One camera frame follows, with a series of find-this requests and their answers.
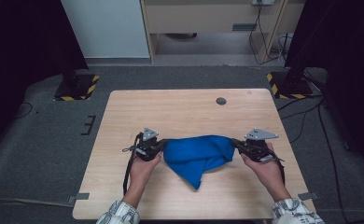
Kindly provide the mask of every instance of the person's right hand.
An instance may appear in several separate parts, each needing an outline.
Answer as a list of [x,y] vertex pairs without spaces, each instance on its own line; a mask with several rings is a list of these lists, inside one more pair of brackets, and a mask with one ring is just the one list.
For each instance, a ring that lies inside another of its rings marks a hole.
[[[272,143],[267,143],[267,147],[274,151]],[[243,158],[245,165],[255,172],[260,183],[266,187],[275,202],[291,198],[284,186],[281,171],[275,159],[265,162],[255,162],[249,159],[244,153],[240,155],[241,158]]]

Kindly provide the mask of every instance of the hand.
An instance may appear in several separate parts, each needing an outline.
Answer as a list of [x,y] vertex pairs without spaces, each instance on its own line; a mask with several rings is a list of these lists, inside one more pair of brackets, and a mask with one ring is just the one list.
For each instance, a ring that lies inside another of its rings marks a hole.
[[[267,143],[267,147],[274,151],[272,143]],[[243,153],[240,155],[243,158],[245,165],[255,172],[260,183],[266,187],[275,202],[291,198],[289,192],[284,186],[281,171],[275,159],[265,162],[255,162]]]
[[124,202],[134,208],[138,207],[150,175],[161,161],[161,155],[162,152],[159,152],[152,161],[143,161],[139,157],[133,160],[132,169],[130,170],[130,186],[122,199]]

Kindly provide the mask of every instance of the checkered sleeve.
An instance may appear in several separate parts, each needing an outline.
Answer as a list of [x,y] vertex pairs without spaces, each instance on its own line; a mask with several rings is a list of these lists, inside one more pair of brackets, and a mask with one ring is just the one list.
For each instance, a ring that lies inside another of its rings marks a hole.
[[285,199],[273,205],[273,224],[325,224],[299,199]]
[[123,201],[115,201],[96,224],[137,224],[139,221],[135,208]]

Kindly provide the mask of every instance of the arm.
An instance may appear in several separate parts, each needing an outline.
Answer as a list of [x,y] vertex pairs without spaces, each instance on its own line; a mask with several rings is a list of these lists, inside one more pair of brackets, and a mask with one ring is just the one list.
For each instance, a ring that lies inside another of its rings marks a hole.
[[144,194],[147,182],[161,160],[161,153],[158,153],[152,161],[142,161],[135,158],[130,171],[130,186],[121,201],[115,201],[109,211],[103,214],[97,224],[117,223],[138,223],[140,217],[136,212],[142,195]]
[[[271,143],[267,143],[267,147],[273,151],[273,145]],[[254,162],[245,154],[241,154],[241,157],[245,165],[255,172],[260,183],[266,188],[274,200],[272,208],[273,224],[325,224],[317,214],[310,212],[301,200],[294,199],[290,196],[283,183],[280,169],[275,160]]]

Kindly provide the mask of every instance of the blue towel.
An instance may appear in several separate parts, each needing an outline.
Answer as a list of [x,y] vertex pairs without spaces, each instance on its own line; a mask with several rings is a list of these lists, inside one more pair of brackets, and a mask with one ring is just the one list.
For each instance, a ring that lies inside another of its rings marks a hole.
[[195,189],[205,171],[232,161],[233,154],[230,138],[217,135],[168,139],[163,151],[168,166]]

